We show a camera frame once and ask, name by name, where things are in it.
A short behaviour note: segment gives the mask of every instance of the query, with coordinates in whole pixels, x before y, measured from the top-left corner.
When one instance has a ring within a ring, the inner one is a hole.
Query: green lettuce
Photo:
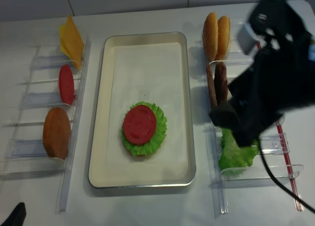
[[[127,150],[130,151],[130,153],[133,156],[147,156],[149,154],[155,153],[155,151],[157,151],[157,149],[161,146],[162,142],[164,141],[164,139],[166,137],[167,118],[164,116],[164,113],[160,109],[160,107],[158,107],[156,104],[151,104],[151,103],[147,103],[147,102],[138,102],[138,103],[134,104],[133,106],[131,106],[130,109],[132,109],[138,105],[141,105],[141,104],[149,107],[152,110],[152,112],[156,116],[157,126],[156,126],[156,131],[154,132],[150,141],[143,144],[143,145],[134,145],[134,144],[130,143],[126,139],[126,136],[124,134],[124,130],[122,128],[121,132],[122,132],[123,144],[127,148]]]
[[[221,171],[226,168],[252,166],[254,157],[259,153],[257,140],[251,146],[240,148],[229,129],[222,129],[221,146],[222,155],[219,160]]]

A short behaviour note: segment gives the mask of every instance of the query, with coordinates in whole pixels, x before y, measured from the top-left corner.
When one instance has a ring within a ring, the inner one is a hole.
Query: yellow cheese slice
[[[70,15],[65,26],[59,27],[59,33],[61,51],[74,60],[73,65],[81,70],[84,43]]]
[[[63,32],[64,32],[64,25],[60,25],[59,26],[60,50],[71,59],[70,54],[68,53],[68,51],[66,50],[63,44]]]

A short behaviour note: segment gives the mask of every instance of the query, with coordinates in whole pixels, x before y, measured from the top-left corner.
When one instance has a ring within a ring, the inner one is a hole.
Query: sesame bun
[[[43,145],[48,157],[65,159],[71,134],[67,113],[59,107],[52,108],[45,119]]]
[[[218,53],[215,60],[224,60],[230,43],[230,19],[226,16],[220,17],[218,20]]]
[[[209,61],[216,58],[218,52],[218,22],[215,13],[209,13],[203,25],[203,49]]]

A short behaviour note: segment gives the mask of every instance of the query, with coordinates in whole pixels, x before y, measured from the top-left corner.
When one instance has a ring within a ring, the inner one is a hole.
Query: clear acrylic holder
[[[17,110],[16,115],[2,125],[15,128],[7,145],[5,158],[0,160],[0,175],[5,180],[11,174],[27,173],[28,176],[36,177],[43,172],[62,173],[56,208],[58,212],[66,210],[91,49],[88,35],[84,32],[80,32],[80,35],[85,46],[82,69],[78,71],[73,65],[76,62],[69,60],[60,51],[58,30],[35,29],[29,32],[29,36],[25,37],[29,41],[23,46],[36,48],[36,55],[32,60],[29,76],[20,84],[25,85],[26,89],[18,107],[13,107]],[[72,105],[62,102],[58,90],[60,67],[65,64],[70,66],[74,77],[75,99]],[[62,107],[71,123],[68,155],[65,160],[47,157],[42,144],[43,124],[52,107]]]
[[[201,54],[203,55],[205,66],[212,66],[213,76],[215,75],[215,65],[219,62],[224,62],[227,67],[228,82],[231,82],[253,63],[253,56],[257,52],[257,48],[255,48],[246,56],[238,46],[237,40],[231,39],[228,57],[221,61],[209,62],[204,54],[202,41],[198,41],[197,44],[201,47]],[[208,88],[206,74],[204,74],[202,82],[204,86]],[[206,89],[205,94],[208,110],[210,110],[208,89]],[[209,121],[209,123],[205,124],[206,145],[211,177],[210,188],[212,189],[215,216],[217,217],[221,214],[228,213],[225,189],[272,186],[274,183],[264,169],[259,155],[255,157],[254,164],[251,167],[228,168],[221,171],[219,167],[219,159],[221,156],[221,129],[215,127],[211,120]],[[262,151],[265,154],[271,171],[279,181],[287,183],[292,180],[294,182],[294,179],[299,176],[300,171],[302,171],[304,167],[301,164],[291,164],[290,161],[286,160],[289,153],[288,142],[286,140],[286,134],[282,132],[282,129],[281,132],[279,132],[279,126],[281,127],[283,122],[284,118],[281,118],[277,122],[278,130],[272,130],[272,134],[262,135],[260,140],[262,143]],[[293,192],[298,195],[296,185],[294,187]],[[297,202],[296,208],[298,211],[302,211],[302,207],[298,205]]]

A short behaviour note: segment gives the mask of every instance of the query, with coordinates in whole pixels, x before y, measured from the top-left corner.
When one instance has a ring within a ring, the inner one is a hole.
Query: tomato slice
[[[145,105],[138,105],[127,113],[123,130],[130,143],[143,145],[150,141],[156,126],[157,119],[152,110]]]
[[[74,81],[69,65],[63,65],[60,69],[59,92],[63,103],[72,105],[74,99]]]

